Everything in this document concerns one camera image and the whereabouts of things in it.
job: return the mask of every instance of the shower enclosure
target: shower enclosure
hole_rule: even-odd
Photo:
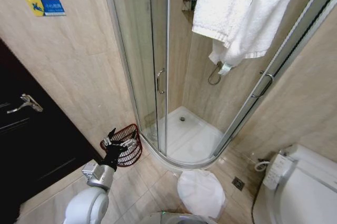
[[[221,154],[330,0],[291,0],[266,55],[216,85],[212,41],[192,33],[193,1],[107,0],[141,135],[180,168],[206,167]]]

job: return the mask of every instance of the red wire basket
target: red wire basket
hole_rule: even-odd
[[[131,124],[122,130],[118,131],[113,135],[111,138],[112,141],[127,141],[131,139],[132,133],[136,131],[136,144],[132,146],[130,149],[128,149],[125,152],[122,152],[120,154],[120,157],[118,158],[118,164],[119,167],[127,167],[130,165],[133,165],[137,160],[141,157],[141,154],[143,152],[143,147],[141,140],[139,138],[139,131],[138,127],[135,124]],[[101,141],[100,146],[102,149],[107,152],[103,141]]]

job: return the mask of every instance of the wall sign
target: wall sign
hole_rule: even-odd
[[[35,16],[65,15],[60,0],[26,0]]]

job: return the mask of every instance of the floor drain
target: floor drain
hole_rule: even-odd
[[[242,191],[243,187],[244,187],[244,182],[242,182],[242,180],[240,178],[235,177],[232,181],[232,184],[239,189],[240,191]]]

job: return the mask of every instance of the tiled floor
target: tiled floor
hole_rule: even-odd
[[[226,207],[218,223],[252,223],[251,205],[261,176],[252,171],[252,164],[234,149],[228,148],[209,168],[226,193]],[[245,182],[242,191],[232,184],[237,176]],[[187,212],[177,193],[179,175],[166,170],[144,148],[140,160],[129,168],[119,168],[109,192],[109,207],[102,224],[138,223],[151,212]],[[20,224],[61,224],[70,199],[87,187],[80,178],[43,204],[23,215]]]

